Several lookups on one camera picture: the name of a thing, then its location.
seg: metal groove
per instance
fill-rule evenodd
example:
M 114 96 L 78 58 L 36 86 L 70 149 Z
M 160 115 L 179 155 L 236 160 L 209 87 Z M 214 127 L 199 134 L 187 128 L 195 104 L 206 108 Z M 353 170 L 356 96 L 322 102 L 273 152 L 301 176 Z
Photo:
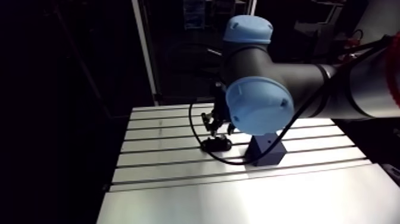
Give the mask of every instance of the metal groove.
M 255 173 L 255 172 L 262 172 L 262 171 L 269 171 L 269 170 L 282 170 L 282 169 L 290 169 L 290 168 L 300 168 L 300 167 L 307 167 L 307 166 L 317 166 L 317 165 L 324 165 L 324 164 L 334 164 L 334 163 L 343 163 L 343 162 L 349 162 L 349 161 L 357 161 L 357 160 L 365 160 L 366 158 L 352 158 L 349 160 L 340 160 L 340 161 L 331 161 L 331 162 L 324 162 L 324 163 L 313 163 L 313 164 L 303 164 L 303 165 L 297 165 L 297 166 L 290 166 L 290 167 L 268 167 L 265 169 L 258 169 L 258 170 L 245 170 L 245 171 L 238 171 L 234 173 L 214 173 L 214 174 L 209 174 L 209 175 L 193 175 L 193 176 L 181 176 L 181 177 L 175 177 L 175 178 L 160 178 L 160 179 L 145 179 L 145 180 L 140 180 L 140 181 L 120 181 L 120 182 L 113 182 L 111 183 L 111 186 L 116 186 L 116 185 L 126 185 L 126 184 L 136 184 L 136 183 L 152 183 L 152 182 L 167 182 L 167 181 L 182 181 L 182 180 L 187 180 L 187 179 L 199 179 L 199 178 L 213 178 L 213 177 L 218 177 L 218 176 L 229 176 L 229 175 L 240 175 L 240 174 L 247 174 L 247 173 Z
M 242 156 L 232 156 L 232 157 L 223 157 L 228 160 L 233 159 L 243 159 Z M 116 169 L 126 169 L 126 168 L 137 168 L 137 167 L 147 167 L 147 166 L 166 166 L 166 165 L 175 165 L 175 164 L 186 164 L 186 163 L 202 163 L 202 162 L 210 162 L 215 161 L 213 158 L 205 158 L 202 160 L 185 160 L 185 161 L 174 161 L 174 162 L 164 162 L 164 163 L 148 163 L 148 164 L 135 164 L 135 165 L 122 165 L 117 166 Z
M 343 163 L 343 162 L 358 161 L 358 160 L 366 160 L 366 158 L 335 161 L 335 162 L 327 162 L 325 164 L 335 164 L 335 163 Z M 312 165 L 309 165 L 309 166 L 312 167 L 312 166 L 321 166 L 321 165 L 324 165 L 324 164 L 322 164 L 322 163 L 321 164 L 312 164 Z M 350 166 L 350 167 L 359 167 L 359 166 L 370 166 L 370 164 L 356 165 L 356 166 Z M 349 167 L 333 168 L 333 169 L 329 169 L 329 170 L 339 170 L 339 169 L 347 169 L 347 168 L 349 168 Z M 251 180 L 251 179 L 273 178 L 273 177 L 276 177 L 276 176 L 297 175 L 297 174 L 301 174 L 301 173 L 315 173 L 315 172 L 324 172 L 324 171 L 327 171 L 327 170 L 316 170 L 316 171 L 299 172 L 299 173 L 284 174 L 284 175 L 257 176 L 257 177 L 253 177 L 253 178 L 249 177 L 249 178 L 246 178 L 246 179 L 237 179 L 237 180 L 210 181 L 210 182 L 206 182 L 206 183 L 186 183 L 186 184 L 181 184 L 181 185 L 155 186 L 155 187 L 151 187 L 151 188 L 126 189 L 126 190 L 119 190 L 119 191 L 116 190 L 116 191 L 111 191 L 110 193 L 113 193 L 113 192 L 125 192 L 125 191 L 141 191 L 141 190 L 145 190 L 145 189 L 173 188 L 173 187 L 177 187 L 177 186 L 197 186 L 197 185 L 206 185 L 206 184 L 210 184 L 210 183 L 225 183 L 225 182 L 235 182 L 235 181 L 247 181 L 247 180 Z
M 195 109 L 197 108 L 210 108 L 213 109 L 212 106 L 200 106 L 200 107 L 194 107 Z M 180 110 L 180 109 L 189 109 L 189 106 L 187 106 L 187 108 L 156 108 L 156 109 L 148 109 L 148 110 L 133 110 L 132 109 L 132 113 L 136 113 L 136 112 L 149 112 L 149 111 L 160 111 L 160 110 Z
M 176 117 L 147 117 L 147 118 L 129 118 L 129 121 L 134 121 L 134 120 L 153 120 L 153 119 L 168 119 L 168 118 L 182 118 L 182 117 L 188 117 L 188 115 L 184 116 L 176 116 Z M 201 117 L 201 115 L 192 115 L 192 117 Z
M 208 136 L 208 133 L 205 134 L 198 134 L 198 136 L 203 137 L 203 136 Z M 313 138 L 321 138 L 321 137 L 334 137 L 334 136 L 343 136 L 343 134 L 333 134 L 333 135 L 319 135 L 319 136 L 308 136 L 308 137 L 300 137 L 300 138 L 286 138 L 282 139 L 282 141 L 287 141 L 287 140 L 300 140 L 300 139 L 313 139 Z M 187 138 L 187 137 L 194 137 L 193 135 L 180 135 L 180 136 L 168 136 L 168 137 L 156 137 L 156 138 L 138 138 L 138 139 L 125 139 L 124 142 L 135 142 L 135 141 L 147 141 L 147 140 L 157 140 L 157 139 L 171 139 L 171 138 Z
M 203 126 L 203 124 L 193 124 L 193 126 Z M 336 126 L 336 124 L 329 124 L 329 125 L 312 125 L 312 126 L 299 126 L 299 127 L 290 127 L 290 129 L 300 129 L 300 128 L 308 128 L 308 127 L 328 127 L 328 126 Z M 162 126 L 162 127 L 138 127 L 138 128 L 127 128 L 126 130 L 151 130 L 151 129 L 163 129 L 163 128 L 173 128 L 173 127 L 190 127 L 189 124 L 187 125 L 175 125 L 175 126 Z
M 338 147 L 328 147 L 328 148 L 323 148 L 322 150 L 338 150 L 341 148 L 350 148 L 350 147 L 356 147 L 354 144 L 353 145 L 343 145 L 343 146 L 338 146 Z M 321 151 L 320 148 L 315 148 L 315 149 L 310 149 L 310 150 L 301 150 L 301 151 L 288 151 L 286 154 L 296 154 L 296 153 L 310 153 L 310 152 L 315 152 L 315 151 Z M 224 159 L 242 159 L 244 158 L 244 155 L 241 156 L 234 156 L 234 157 L 222 157 Z M 160 163 L 143 163 L 143 164 L 133 164 L 133 165 L 121 165 L 121 166 L 116 166 L 116 169 L 126 169 L 126 168 L 137 168 L 137 167 L 148 167 L 148 166 L 165 166 L 165 165 L 174 165 L 174 164 L 186 164 L 186 163 L 202 163 L 202 162 L 209 162 L 209 161 L 216 161 L 213 158 L 205 158 L 205 159 L 200 159 L 200 160 L 185 160 L 185 161 L 172 161 L 172 162 L 160 162 Z

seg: metal table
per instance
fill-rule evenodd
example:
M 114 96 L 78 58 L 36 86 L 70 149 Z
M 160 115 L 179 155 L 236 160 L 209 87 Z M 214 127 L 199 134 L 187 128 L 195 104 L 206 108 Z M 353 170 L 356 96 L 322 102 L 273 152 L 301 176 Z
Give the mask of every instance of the metal table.
M 193 107 L 202 138 L 211 108 Z M 98 224 L 400 223 L 398 186 L 331 120 L 299 119 L 283 160 L 252 167 L 202 153 L 187 116 L 188 105 L 133 109 Z M 239 161 L 251 137 L 229 138 L 235 146 L 219 156 Z

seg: dark background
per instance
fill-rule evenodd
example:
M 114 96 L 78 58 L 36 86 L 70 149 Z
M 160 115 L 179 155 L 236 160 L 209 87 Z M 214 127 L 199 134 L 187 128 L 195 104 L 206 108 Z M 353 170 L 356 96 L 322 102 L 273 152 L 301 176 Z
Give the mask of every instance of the dark background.
M 146 2 L 143 19 L 149 24 L 146 34 L 157 89 L 178 97 L 163 103 L 185 103 L 187 97 L 208 95 L 213 74 L 172 72 L 165 57 L 168 48 L 180 42 L 221 47 L 223 30 L 184 32 L 179 23 L 181 1 Z M 276 60 L 297 54 L 282 46 L 291 43 L 290 38 L 297 39 L 291 33 L 296 17 L 301 17 L 296 9 L 303 7 L 302 2 L 258 1 L 256 15 L 274 24 L 271 54 Z M 362 13 L 350 10 L 338 23 L 352 32 Z M 7 205 L 19 211 L 13 219 L 43 223 L 55 217 L 61 223 L 95 223 L 130 110 L 153 105 L 132 3 L 2 1 L 0 24 L 6 133 L 1 142 L 2 151 L 15 158 L 6 163 L 11 178 L 4 181 L 11 188 L 6 192 L 12 193 Z M 178 54 L 172 60 L 181 64 L 220 60 L 198 48 L 180 55 L 192 57 Z M 372 161 L 399 165 L 393 156 L 400 139 L 395 133 L 400 129 L 398 119 L 337 122 Z

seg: table surface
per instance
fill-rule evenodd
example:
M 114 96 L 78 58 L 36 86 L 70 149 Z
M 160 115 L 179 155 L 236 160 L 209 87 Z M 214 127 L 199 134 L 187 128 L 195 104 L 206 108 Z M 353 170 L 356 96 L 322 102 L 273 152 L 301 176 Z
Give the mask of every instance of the table surface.
M 202 139 L 211 109 L 193 107 Z M 229 138 L 219 156 L 241 161 L 251 136 Z M 98 223 L 400 223 L 400 189 L 331 120 L 297 120 L 283 145 L 278 165 L 230 166 L 199 150 L 188 105 L 134 108 Z

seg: red object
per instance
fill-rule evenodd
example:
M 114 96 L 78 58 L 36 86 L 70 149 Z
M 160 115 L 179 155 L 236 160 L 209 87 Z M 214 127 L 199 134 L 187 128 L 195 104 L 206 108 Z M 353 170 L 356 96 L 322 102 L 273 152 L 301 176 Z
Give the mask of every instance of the red object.
M 386 83 L 393 100 L 400 108 L 400 92 L 397 87 L 396 69 L 400 59 L 400 32 L 393 38 L 393 42 L 386 54 Z

